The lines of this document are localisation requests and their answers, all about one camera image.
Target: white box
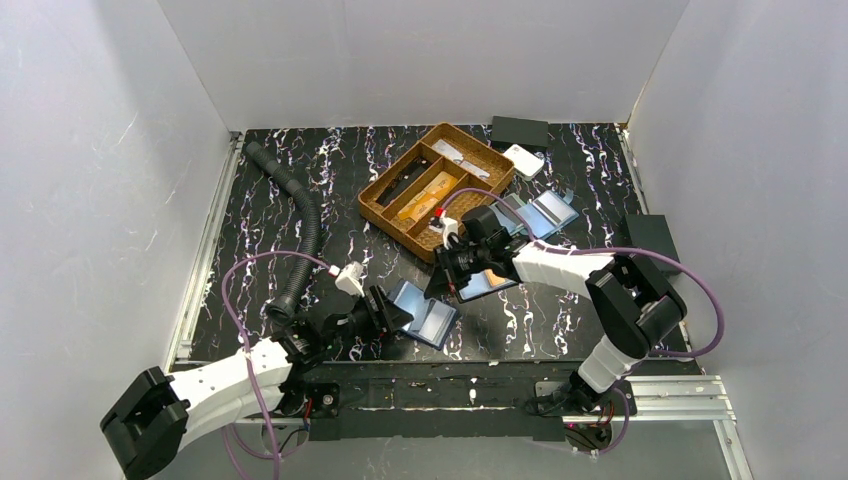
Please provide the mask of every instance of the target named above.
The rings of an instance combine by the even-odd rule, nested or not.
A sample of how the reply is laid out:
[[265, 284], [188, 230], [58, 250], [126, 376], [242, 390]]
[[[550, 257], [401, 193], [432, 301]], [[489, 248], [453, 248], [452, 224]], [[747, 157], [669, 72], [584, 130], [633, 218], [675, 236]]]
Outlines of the white box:
[[524, 180], [533, 180], [537, 173], [542, 171], [545, 166], [545, 161], [539, 159], [536, 155], [523, 149], [520, 145], [513, 145], [504, 152], [504, 156], [512, 160], [515, 169], [521, 174]]

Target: black box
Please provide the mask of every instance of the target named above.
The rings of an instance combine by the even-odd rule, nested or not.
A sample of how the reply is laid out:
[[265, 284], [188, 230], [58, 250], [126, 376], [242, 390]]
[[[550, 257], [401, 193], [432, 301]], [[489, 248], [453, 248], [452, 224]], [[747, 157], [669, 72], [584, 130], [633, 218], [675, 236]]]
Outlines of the black box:
[[506, 150], [518, 144], [531, 152], [544, 152], [550, 145], [548, 122], [511, 117], [492, 117], [492, 147]]
[[[621, 233], [628, 246], [644, 248], [680, 261], [674, 240], [668, 230], [665, 215], [625, 215], [621, 220]], [[666, 276], [676, 275], [679, 270], [658, 260], [654, 265]]]

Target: wooden tray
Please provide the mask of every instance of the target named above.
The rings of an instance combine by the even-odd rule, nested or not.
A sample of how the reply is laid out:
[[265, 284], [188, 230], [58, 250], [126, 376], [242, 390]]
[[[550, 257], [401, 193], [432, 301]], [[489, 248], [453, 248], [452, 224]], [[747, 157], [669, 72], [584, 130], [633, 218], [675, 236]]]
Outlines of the wooden tray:
[[[432, 145], [439, 140], [444, 140], [459, 150], [464, 160], [485, 170], [489, 176], [485, 179], [480, 178], [453, 161], [444, 158], [432, 148]], [[383, 207], [377, 203], [377, 198], [391, 183], [392, 179], [418, 157], [429, 160], [431, 162], [430, 167], [387, 206]], [[418, 221], [413, 219], [399, 220], [397, 213], [442, 171], [447, 171], [458, 179], [448, 196], [466, 187], [480, 188], [500, 194], [512, 182], [514, 176], [514, 168], [509, 159], [453, 125], [441, 123], [427, 132], [409, 151], [404, 153], [388, 170], [359, 194], [359, 213], [427, 263], [433, 263], [433, 249], [442, 241], [441, 235], [427, 228], [433, 213], [440, 205], [437, 204], [432, 207]], [[488, 205], [492, 201], [485, 195], [466, 193], [454, 200], [448, 207], [447, 215], [460, 220], [468, 210], [480, 205]]]

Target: black marbled surface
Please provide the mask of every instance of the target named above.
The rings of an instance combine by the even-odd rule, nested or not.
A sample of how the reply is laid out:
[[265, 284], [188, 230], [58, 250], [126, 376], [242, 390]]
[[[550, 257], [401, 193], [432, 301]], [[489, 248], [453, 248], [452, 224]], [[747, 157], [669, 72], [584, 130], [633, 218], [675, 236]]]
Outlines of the black marbled surface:
[[[487, 126], [463, 126], [488, 143]], [[358, 127], [249, 131], [245, 144], [258, 141], [291, 166], [314, 190], [325, 228], [324, 257], [343, 266], [363, 263], [368, 282], [390, 289], [399, 279], [426, 285], [430, 267], [358, 214], [357, 194], [398, 159], [429, 127]], [[574, 191], [579, 219], [548, 241], [580, 248], [621, 245], [618, 223], [637, 213], [639, 202], [612, 124], [551, 125], [551, 147], [542, 173], [532, 182], [516, 177], [507, 192], [530, 200], [547, 189]], [[226, 218], [218, 241], [207, 295], [195, 331], [191, 360], [214, 361], [238, 348], [237, 331], [220, 298], [220, 276], [247, 255], [296, 249], [300, 222], [293, 202], [249, 160], [237, 167]], [[286, 279], [293, 260], [263, 259], [235, 276], [230, 298], [254, 339], [268, 335], [265, 303]], [[303, 302], [314, 318], [346, 311], [352, 300], [319, 273]], [[542, 285], [517, 286], [482, 299], [454, 304], [460, 318], [442, 351], [398, 334], [359, 339], [333, 352], [338, 360], [511, 360], [580, 359], [603, 335], [588, 300]], [[667, 337], [683, 349], [682, 334]]]

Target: white backdrop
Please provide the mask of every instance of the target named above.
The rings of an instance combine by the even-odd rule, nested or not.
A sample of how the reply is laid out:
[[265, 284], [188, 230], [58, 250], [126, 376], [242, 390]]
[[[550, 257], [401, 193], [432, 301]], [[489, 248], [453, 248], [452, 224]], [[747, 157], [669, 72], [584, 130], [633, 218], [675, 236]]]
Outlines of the white backdrop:
[[0, 477], [116, 480], [229, 134], [155, 0], [0, 3]]
[[[651, 211], [727, 311], [702, 363], [756, 478], [848, 469], [846, 25], [844, 2], [693, 0], [631, 122]], [[689, 306], [704, 345], [712, 311]]]
[[688, 0], [160, 0], [230, 130], [623, 122]]

